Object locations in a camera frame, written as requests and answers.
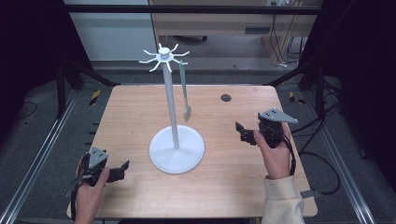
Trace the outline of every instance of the wooden tabletop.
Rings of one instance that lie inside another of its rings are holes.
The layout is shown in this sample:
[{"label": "wooden tabletop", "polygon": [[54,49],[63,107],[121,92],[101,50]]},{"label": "wooden tabletop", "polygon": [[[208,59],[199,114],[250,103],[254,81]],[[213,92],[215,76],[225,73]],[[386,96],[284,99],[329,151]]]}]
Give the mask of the wooden tabletop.
[{"label": "wooden tabletop", "polygon": [[[240,141],[235,122],[258,129],[259,112],[272,107],[282,110],[276,90],[188,86],[187,92],[191,117],[185,122],[182,88],[174,86],[177,124],[193,128],[204,138],[205,155],[186,174],[169,175],[149,157],[152,137],[170,126],[164,85],[114,88],[92,145],[107,150],[110,167],[131,163],[124,180],[106,184],[98,217],[262,216],[267,175],[262,154],[258,147]],[[229,94],[232,100],[223,102],[222,94]],[[303,166],[295,155],[296,189],[307,190]],[[304,216],[314,216],[318,211],[315,201],[304,202]]]}]

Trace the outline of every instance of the white mug tree stand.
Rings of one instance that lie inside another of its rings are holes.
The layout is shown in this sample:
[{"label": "white mug tree stand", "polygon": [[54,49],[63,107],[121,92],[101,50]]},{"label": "white mug tree stand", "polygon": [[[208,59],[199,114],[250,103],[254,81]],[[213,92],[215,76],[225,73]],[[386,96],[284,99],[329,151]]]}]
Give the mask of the white mug tree stand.
[{"label": "white mug tree stand", "polygon": [[190,52],[173,54],[172,52],[177,49],[178,45],[175,45],[172,50],[163,48],[161,44],[159,46],[159,53],[149,53],[144,50],[148,55],[153,55],[155,58],[146,62],[139,62],[151,63],[157,61],[154,68],[149,70],[150,72],[155,71],[159,65],[162,66],[171,126],[154,135],[149,145],[149,156],[154,165],[163,172],[170,175],[181,175],[195,168],[205,153],[202,136],[191,127],[177,125],[176,119],[172,69],[169,62],[182,63],[176,60],[175,56],[182,57]]}]

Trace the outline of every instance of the hand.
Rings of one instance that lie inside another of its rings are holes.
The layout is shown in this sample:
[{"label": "hand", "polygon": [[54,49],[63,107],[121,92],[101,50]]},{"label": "hand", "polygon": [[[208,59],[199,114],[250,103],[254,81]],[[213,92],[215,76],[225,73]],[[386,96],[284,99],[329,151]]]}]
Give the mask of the hand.
[{"label": "hand", "polygon": [[103,198],[103,191],[110,174],[110,169],[105,167],[94,187],[83,183],[78,188],[76,198],[76,224],[92,224]]},{"label": "hand", "polygon": [[[290,139],[290,131],[282,123],[283,133]],[[270,179],[281,179],[290,176],[290,152],[284,142],[278,147],[270,148],[259,131],[254,131],[254,139],[262,151],[265,168]]]}]

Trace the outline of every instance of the aluminum rail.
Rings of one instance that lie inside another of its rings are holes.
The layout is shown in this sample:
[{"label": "aluminum rail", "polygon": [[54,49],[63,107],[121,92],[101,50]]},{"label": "aluminum rail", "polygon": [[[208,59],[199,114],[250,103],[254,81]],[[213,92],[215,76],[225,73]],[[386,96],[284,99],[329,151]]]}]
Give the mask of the aluminum rail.
[{"label": "aluminum rail", "polygon": [[17,215],[21,211],[23,203],[25,202],[30,190],[32,189],[35,181],[37,180],[38,175],[40,174],[40,171],[44,166],[44,163],[47,160],[47,157],[50,154],[59,133],[61,132],[67,118],[69,117],[70,111],[74,105],[74,102],[76,101],[77,96],[78,91],[72,91],[68,100],[68,107],[64,111],[63,115],[59,119],[55,120],[51,130],[49,131],[49,134],[47,135],[46,140],[44,141],[37,155],[35,156],[35,160],[30,166],[24,179],[20,183],[20,186],[12,197],[6,210],[1,214],[1,224],[14,223],[15,219],[17,218]]}]

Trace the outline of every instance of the beige sleeve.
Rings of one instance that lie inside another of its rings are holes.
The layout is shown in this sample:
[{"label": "beige sleeve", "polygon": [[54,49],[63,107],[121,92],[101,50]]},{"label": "beige sleeve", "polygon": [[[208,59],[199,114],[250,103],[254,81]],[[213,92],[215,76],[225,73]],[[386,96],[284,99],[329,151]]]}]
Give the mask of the beige sleeve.
[{"label": "beige sleeve", "polygon": [[297,194],[293,179],[294,176],[264,180],[266,198],[262,224],[304,223],[304,201]]}]

